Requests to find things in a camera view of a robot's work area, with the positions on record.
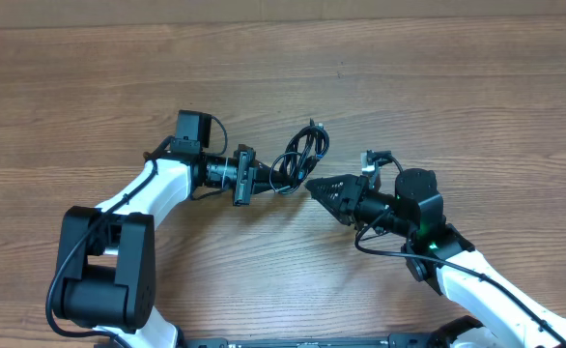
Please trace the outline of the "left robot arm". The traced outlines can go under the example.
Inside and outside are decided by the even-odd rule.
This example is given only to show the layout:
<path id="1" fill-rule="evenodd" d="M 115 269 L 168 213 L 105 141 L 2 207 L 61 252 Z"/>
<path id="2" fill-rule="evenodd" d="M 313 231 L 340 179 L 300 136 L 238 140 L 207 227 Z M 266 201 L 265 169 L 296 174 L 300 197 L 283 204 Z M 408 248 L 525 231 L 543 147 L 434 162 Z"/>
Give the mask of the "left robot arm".
<path id="1" fill-rule="evenodd" d="M 145 154 L 143 171 L 94 208 L 73 206 L 62 221 L 55 275 L 45 300 L 52 331 L 71 338 L 104 336 L 113 347 L 182 347 L 181 330 L 155 307 L 155 232 L 198 187 L 230 190 L 236 206 L 283 189 L 288 175 L 240 145 L 232 157 L 210 153 L 215 117 L 182 110 L 176 132 Z"/>

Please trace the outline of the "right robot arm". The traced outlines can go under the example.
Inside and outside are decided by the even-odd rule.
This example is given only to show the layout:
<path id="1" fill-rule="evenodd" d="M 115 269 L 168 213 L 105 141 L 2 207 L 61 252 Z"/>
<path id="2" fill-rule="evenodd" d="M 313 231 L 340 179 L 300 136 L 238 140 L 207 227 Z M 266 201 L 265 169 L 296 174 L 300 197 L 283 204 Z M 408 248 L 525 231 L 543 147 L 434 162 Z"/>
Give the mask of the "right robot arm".
<path id="1" fill-rule="evenodd" d="M 369 177 L 351 174 L 307 182 L 313 199 L 340 223 L 356 230 L 355 247 L 365 246 L 367 232 L 404 238 L 396 256 L 412 276 L 465 308 L 503 347 L 566 347 L 566 318 L 554 314 L 497 272 L 443 213 L 434 172 L 401 171 L 395 192 L 373 188 Z"/>

